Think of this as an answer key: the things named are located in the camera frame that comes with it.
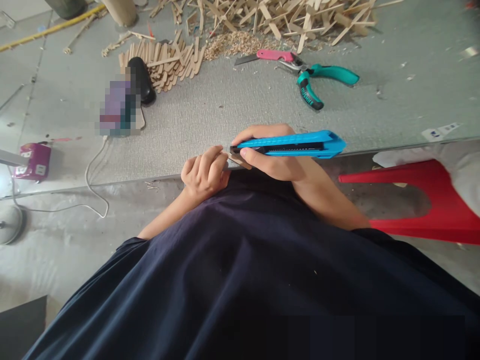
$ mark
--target gray floor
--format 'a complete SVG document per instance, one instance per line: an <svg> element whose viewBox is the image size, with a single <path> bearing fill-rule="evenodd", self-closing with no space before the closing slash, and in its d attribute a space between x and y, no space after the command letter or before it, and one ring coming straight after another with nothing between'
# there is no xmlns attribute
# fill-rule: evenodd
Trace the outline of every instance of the gray floor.
<svg viewBox="0 0 480 360"><path fill-rule="evenodd" d="M340 173L371 169L370 155L322 162L334 178ZM158 189L144 182L98 188L111 204L106 219L85 208L60 213L29 214L27 232L12 245L0 246L0 311L49 295L49 323L60 307L126 239L133 237L182 191L179 179L162 180ZM352 201L372 218L425 214L429 201L415 188L392 184L340 184ZM86 203L104 211L86 189L33 195L21 204L36 209L60 209ZM8 201L0 201L0 206ZM435 240L401 238L440 264L480 295L480 247Z"/></svg>

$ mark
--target pile of popsicle sticks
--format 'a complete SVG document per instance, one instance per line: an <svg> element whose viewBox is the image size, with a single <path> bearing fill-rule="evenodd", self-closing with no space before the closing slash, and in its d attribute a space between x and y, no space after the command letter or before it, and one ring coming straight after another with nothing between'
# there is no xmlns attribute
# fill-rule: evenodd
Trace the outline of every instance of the pile of popsicle sticks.
<svg viewBox="0 0 480 360"><path fill-rule="evenodd" d="M118 55L120 70L124 74L125 68L131 58L140 57L148 68L151 82L155 90L167 92L178 81L185 78L193 79L200 71L204 59L205 48L201 49L200 38L186 45L181 37L182 30L178 30L175 40L155 43L153 40L143 38L140 43L130 44L127 52Z"/></svg>
<svg viewBox="0 0 480 360"><path fill-rule="evenodd" d="M298 36L297 53L301 53L307 40L325 36L334 46L347 33L367 36L368 27L377 24L375 10L401 3L377 0L158 0L150 17L171 3L173 22L180 24L182 14L187 28L206 27L209 38L224 31L253 30L255 33L273 34L277 40Z"/></svg>

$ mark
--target pink power socket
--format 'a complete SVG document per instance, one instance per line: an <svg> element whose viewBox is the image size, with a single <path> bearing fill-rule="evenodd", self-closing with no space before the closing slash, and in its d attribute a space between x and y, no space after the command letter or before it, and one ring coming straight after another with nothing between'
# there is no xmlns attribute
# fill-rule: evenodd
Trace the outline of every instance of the pink power socket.
<svg viewBox="0 0 480 360"><path fill-rule="evenodd" d="M29 158L27 166L17 166L13 177L33 181L43 181L49 174L52 149L39 143L28 143L20 148L20 156Z"/></svg>

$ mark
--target hand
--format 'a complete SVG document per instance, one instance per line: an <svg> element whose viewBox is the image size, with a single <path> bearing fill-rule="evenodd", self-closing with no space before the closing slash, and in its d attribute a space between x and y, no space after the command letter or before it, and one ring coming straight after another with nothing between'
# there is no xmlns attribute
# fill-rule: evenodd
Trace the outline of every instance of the hand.
<svg viewBox="0 0 480 360"><path fill-rule="evenodd" d="M227 187L230 171L223 171L228 155L221 152L223 146L212 146L202 155L185 162L181 171L183 190L190 200L200 204Z"/></svg>
<svg viewBox="0 0 480 360"><path fill-rule="evenodd" d="M251 138L273 138L293 134L295 131L287 124L252 125L239 133L231 144L236 146ZM309 156L268 156L248 147L241 149L240 155L247 163L277 180L301 182L308 179L320 180L327 176Z"/></svg>

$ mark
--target wire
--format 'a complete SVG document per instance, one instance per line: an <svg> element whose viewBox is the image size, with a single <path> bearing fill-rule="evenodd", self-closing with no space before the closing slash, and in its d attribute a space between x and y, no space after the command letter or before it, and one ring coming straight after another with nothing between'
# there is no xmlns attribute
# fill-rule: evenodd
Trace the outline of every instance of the wire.
<svg viewBox="0 0 480 360"><path fill-rule="evenodd" d="M107 217L107 214L109 213L110 204L105 198L100 196L98 193L95 192L95 190L92 189L92 186L89 184L89 170L90 170L90 166L92 165L92 163L98 158L98 156L104 150L105 144L107 143L108 138L109 138L108 136L103 137L103 143L101 144L100 150L96 153L96 155L93 157L93 159L90 161L90 163L87 165L87 167L85 169L86 186L97 198L103 200L103 202L106 204L106 209L105 209L105 214L104 215L99 213L93 207L91 207L89 205L85 205L85 204L72 205L72 206L64 207L64 208L61 208L61 209L58 209L58 210L38 210L38 209L31 209L31 208L19 205L19 203L17 202L16 196L15 196L15 178L12 174L12 170L10 169L10 166L7 165L6 167L8 168L8 172L10 173L10 176L11 176L11 197L13 199L14 204L17 205L18 207L23 208L23 209L30 210L30 211L35 211L35 212L39 212L39 213L58 213L58 212L73 209L73 208L76 208L76 207L84 207L84 208L88 208L88 209L92 210L95 214L97 214L102 219L105 219Z"/></svg>

